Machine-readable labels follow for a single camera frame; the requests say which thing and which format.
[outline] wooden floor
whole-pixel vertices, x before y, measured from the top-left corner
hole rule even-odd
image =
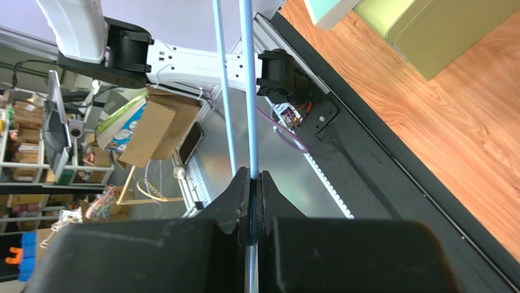
[[[520,11],[429,82],[353,12],[281,14],[520,261]]]

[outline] cardboard flap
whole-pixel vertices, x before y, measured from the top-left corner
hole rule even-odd
[[[120,161],[145,168],[166,136],[176,111],[149,101]]]

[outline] orange object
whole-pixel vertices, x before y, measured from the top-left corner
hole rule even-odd
[[[22,248],[11,247],[9,249],[9,252],[15,253],[16,255],[15,255],[14,258],[5,258],[5,263],[6,264],[20,264],[21,258],[22,258],[22,254],[23,254],[23,249]]]

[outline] blue cable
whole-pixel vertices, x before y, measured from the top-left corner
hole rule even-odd
[[[237,173],[237,161],[235,144],[233,142],[233,124],[231,123],[231,108],[229,105],[228,71],[226,70],[226,51],[224,49],[224,30],[222,28],[222,9],[220,0],[213,0],[213,15],[215,21],[215,33],[217,34],[217,51],[220,57],[220,80],[222,82],[222,101],[224,103],[224,120],[226,122],[226,135],[228,137],[229,160],[231,161],[231,177]]]
[[[253,9],[251,0],[240,0],[240,28],[245,57],[245,96],[249,131],[251,179],[258,179],[258,135],[256,133],[256,73],[255,45],[253,43]]]

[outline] robotic arm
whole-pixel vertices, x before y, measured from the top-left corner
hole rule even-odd
[[[141,27],[103,17],[100,0],[37,0],[52,27],[64,70],[111,84],[139,89],[173,82],[220,83],[216,52],[200,51],[154,40]],[[256,55],[257,94],[273,104],[302,105],[314,84],[297,72],[282,49]],[[242,55],[228,54],[229,86],[243,90]]]

